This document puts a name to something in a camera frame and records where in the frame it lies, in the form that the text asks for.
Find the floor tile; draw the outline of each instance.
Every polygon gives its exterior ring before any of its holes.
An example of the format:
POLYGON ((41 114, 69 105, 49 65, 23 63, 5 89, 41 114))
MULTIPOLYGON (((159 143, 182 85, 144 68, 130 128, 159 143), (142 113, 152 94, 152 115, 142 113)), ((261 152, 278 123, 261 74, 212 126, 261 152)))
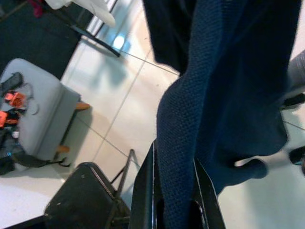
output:
POLYGON ((298 109, 282 111, 282 114, 286 122, 305 129, 305 104, 302 104, 298 109))
POLYGON ((62 75, 61 83, 63 85, 66 85, 68 83, 68 81, 70 80, 71 76, 73 75, 73 72, 79 63, 80 57, 81 57, 85 47, 86 47, 86 44, 84 43, 84 40, 80 40, 78 46, 74 50, 74 53, 66 67, 65 72, 62 75))
POLYGON ((144 60, 150 50, 150 39, 142 1, 118 0, 112 14, 116 26, 104 25, 98 38, 144 60))
POLYGON ((92 106, 78 117, 105 136, 143 61, 124 53, 120 58, 108 56, 96 49, 85 47, 66 85, 92 106))
POLYGON ((71 166, 66 168, 54 165, 54 168, 66 179, 77 165, 82 162, 93 161, 102 142, 103 138, 91 130, 83 121, 75 118, 63 143, 70 148, 70 151, 67 154, 61 153, 60 155, 61 158, 67 157, 65 164, 71 163, 71 166))
POLYGON ((41 216, 62 186, 52 166, 13 171, 0 177, 0 228, 41 216))
POLYGON ((133 148, 141 165, 156 138, 156 114, 165 90, 177 76, 145 63, 106 139, 122 152, 133 148))
POLYGON ((100 167, 105 176, 111 181, 125 166, 126 161, 127 156, 125 154, 118 151, 107 141, 104 141, 93 162, 100 167))
POLYGON ((158 67, 160 67, 160 68, 162 68, 164 70, 167 70, 167 71, 172 72, 172 73, 174 73, 176 75, 179 75, 179 72, 177 72, 174 68, 172 68, 172 67, 170 67, 170 66, 168 66, 166 64, 157 63, 155 58, 154 58, 154 55, 153 55, 153 49, 150 50, 150 52, 149 52, 149 54, 147 56, 146 61, 149 62, 149 63, 152 63, 152 64, 154 64, 154 65, 156 65, 156 66, 158 66, 158 67))
POLYGON ((263 179, 226 187, 219 196, 228 229, 303 228, 305 177, 288 159, 289 149, 305 145, 305 131, 286 125, 290 141, 279 153, 261 157, 269 167, 263 179))

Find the gray cushion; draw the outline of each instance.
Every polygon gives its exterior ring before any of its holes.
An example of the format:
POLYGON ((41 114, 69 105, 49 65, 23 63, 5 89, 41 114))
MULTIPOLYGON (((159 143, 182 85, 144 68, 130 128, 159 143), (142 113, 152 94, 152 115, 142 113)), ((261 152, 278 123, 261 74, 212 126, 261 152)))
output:
POLYGON ((20 72, 24 82, 33 87, 34 100, 29 106, 37 104, 39 107, 36 114, 26 112, 19 121, 19 142, 28 154, 36 155, 65 87, 52 74, 23 59, 11 61, 5 68, 0 82, 5 81, 15 72, 20 72))
POLYGON ((80 95, 71 89, 64 87, 61 97, 51 123, 45 133, 41 145, 37 152, 37 157, 42 160, 51 160, 62 137, 68 127, 75 107, 80 100, 80 95))

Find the dark blue jacket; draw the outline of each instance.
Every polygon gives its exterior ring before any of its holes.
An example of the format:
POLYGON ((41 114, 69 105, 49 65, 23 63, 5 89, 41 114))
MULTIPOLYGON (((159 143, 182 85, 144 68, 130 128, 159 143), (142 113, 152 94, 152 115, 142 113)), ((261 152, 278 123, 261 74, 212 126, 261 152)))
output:
POLYGON ((216 192, 266 175, 287 141, 280 114, 300 1, 144 0, 158 62, 182 73, 157 115, 167 229, 186 228, 193 158, 216 192))

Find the black rug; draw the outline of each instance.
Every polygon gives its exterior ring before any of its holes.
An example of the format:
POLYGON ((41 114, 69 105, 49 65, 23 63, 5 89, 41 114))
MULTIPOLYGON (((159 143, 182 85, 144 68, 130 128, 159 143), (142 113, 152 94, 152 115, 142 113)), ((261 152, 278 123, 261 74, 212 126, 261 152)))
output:
MULTIPOLYGON (((0 0, 5 12, 22 1, 0 0)), ((71 4, 66 8, 77 19, 83 8, 71 4)), ((78 21, 84 28, 92 14, 87 10, 78 21)), ((35 18, 29 3, 0 23, 0 74, 7 63, 23 58, 61 79, 81 36, 51 13, 35 18)))

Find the tile grout line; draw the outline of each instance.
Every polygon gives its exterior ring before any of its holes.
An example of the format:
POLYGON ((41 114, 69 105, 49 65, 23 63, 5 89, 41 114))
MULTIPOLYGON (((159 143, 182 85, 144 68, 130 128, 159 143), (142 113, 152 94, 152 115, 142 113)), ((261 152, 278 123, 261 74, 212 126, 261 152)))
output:
POLYGON ((102 142, 101 142, 101 144, 99 145, 98 149, 96 150, 96 153, 95 153, 95 155, 94 155, 94 157, 93 157, 93 159, 92 159, 92 161, 94 161, 95 158, 96 158, 96 156, 98 155, 98 153, 99 153, 99 151, 100 151, 100 149, 101 149, 101 147, 102 147, 104 141, 105 141, 105 138, 104 138, 102 135, 100 135, 96 130, 92 129, 89 125, 87 125, 87 124, 86 124, 81 118, 79 118, 77 115, 75 116, 75 118, 77 118, 80 122, 82 122, 86 127, 88 127, 89 129, 91 129, 95 134, 97 134, 97 135, 102 139, 102 142))
MULTIPOLYGON (((78 45, 77 45, 77 47, 75 48, 74 52, 76 51, 77 48, 79 48, 79 46, 80 46, 80 44, 81 44, 82 41, 83 41, 83 39, 80 39, 80 41, 78 42, 78 45)), ((66 86, 68 86, 68 84, 69 84, 69 82, 70 82, 70 79, 72 78, 72 75, 73 75, 73 73, 75 72, 75 69, 76 69, 76 67, 77 67, 77 65, 78 65, 78 63, 79 63, 79 61, 80 61, 80 59, 81 59, 81 56, 83 55, 83 53, 84 53, 84 51, 85 51, 86 44, 84 44, 84 45, 85 45, 85 47, 82 48, 81 53, 80 53, 79 57, 77 58, 77 60, 76 60, 76 62, 75 62, 75 66, 74 66, 73 70, 71 71, 70 76, 69 76, 67 82, 65 83, 66 86)))
POLYGON ((283 122, 284 122, 284 123, 287 123, 287 124, 290 124, 290 125, 292 125, 292 126, 298 128, 298 129, 305 130, 305 129, 303 129, 303 128, 301 128, 301 127, 295 125, 295 124, 292 124, 292 123, 290 123, 290 122, 288 122, 288 121, 283 121, 283 122))
POLYGON ((165 69, 165 68, 162 68, 162 67, 160 67, 160 66, 158 66, 158 65, 156 65, 156 64, 154 64, 154 63, 152 63, 152 62, 147 61, 147 58, 148 58, 148 56, 149 56, 149 54, 150 54, 151 51, 152 51, 152 50, 150 49, 149 52, 146 54, 145 60, 143 60, 143 59, 141 59, 140 57, 137 57, 137 56, 135 56, 135 55, 132 55, 132 54, 130 54, 130 53, 127 53, 127 52, 124 52, 123 50, 121 50, 121 52, 123 52, 123 53, 125 53, 125 54, 127 54, 127 55, 130 55, 130 56, 132 56, 132 57, 134 57, 134 58, 137 58, 138 60, 144 61, 145 63, 149 63, 149 64, 151 64, 151 65, 153 65, 153 66, 155 66, 155 67, 157 67, 157 68, 160 68, 160 69, 162 69, 162 70, 164 70, 164 71, 167 71, 167 72, 169 72, 169 73, 172 73, 172 74, 174 74, 174 75, 178 75, 178 76, 179 76, 179 74, 177 74, 177 73, 174 73, 174 72, 169 71, 169 70, 167 70, 167 69, 165 69))
POLYGON ((116 112, 116 114, 115 114, 115 116, 114 116, 114 118, 113 118, 113 120, 112 120, 112 122, 111 122, 111 124, 110 124, 110 126, 109 126, 109 128, 108 128, 108 130, 107 130, 107 132, 106 132, 106 134, 105 134, 105 139, 106 139, 106 137, 107 137, 107 135, 108 135, 108 133, 109 133, 109 131, 110 131, 110 129, 111 129, 111 127, 112 127, 114 121, 116 120, 117 116, 119 115, 120 110, 121 110, 121 108, 123 107, 123 105, 124 105, 124 103, 125 103, 125 101, 126 101, 128 95, 129 95, 129 92, 132 90, 134 83, 135 83, 136 80, 138 79, 138 76, 139 76, 139 74, 140 74, 140 72, 141 72, 141 70, 142 70, 144 64, 145 64, 145 62, 143 61, 143 63, 141 64, 141 66, 140 66, 140 68, 139 68, 139 70, 138 70, 138 72, 137 72, 137 74, 136 74, 136 76, 135 76, 135 78, 134 78, 134 80, 133 80, 131 86, 129 87, 129 89, 128 89, 126 95, 125 95, 125 97, 123 98, 123 100, 122 100, 122 102, 121 102, 121 104, 120 104, 120 106, 119 106, 119 109, 118 109, 118 111, 116 112))
MULTIPOLYGON (((150 51, 146 54, 145 60, 148 58, 149 53, 150 53, 150 51)), ((112 122, 111 122, 111 124, 110 124, 110 127, 108 128, 108 130, 107 130, 107 132, 106 132, 106 134, 105 134, 105 138, 104 138, 105 141, 107 141, 111 146, 113 146, 115 149, 117 149, 117 150, 118 150, 120 153, 122 153, 124 156, 126 156, 126 154, 125 154, 124 152, 122 152, 119 148, 117 148, 115 145, 113 145, 111 142, 109 142, 106 138, 107 138, 107 135, 108 135, 108 133, 110 132, 110 130, 111 130, 111 128, 112 128, 112 126, 113 126, 113 124, 114 124, 114 122, 115 122, 117 116, 119 115, 119 113, 120 113, 120 111, 121 111, 121 109, 122 109, 122 107, 123 107, 123 105, 124 105, 124 103, 125 103, 125 101, 126 101, 128 95, 129 95, 130 91, 132 90, 132 88, 133 88, 133 86, 134 86, 136 80, 138 79, 138 76, 140 75, 140 72, 141 72, 143 66, 144 66, 145 63, 146 63, 145 60, 142 60, 143 63, 141 64, 141 66, 140 66, 140 68, 139 68, 139 70, 138 70, 138 72, 137 72, 137 74, 136 74, 136 77, 135 77, 134 81, 132 82, 130 88, 128 89, 128 91, 127 91, 125 97, 123 98, 123 101, 122 101, 122 103, 121 103, 121 105, 120 105, 120 107, 119 107, 117 113, 115 114, 115 116, 114 116, 114 118, 113 118, 113 120, 112 120, 112 122)))

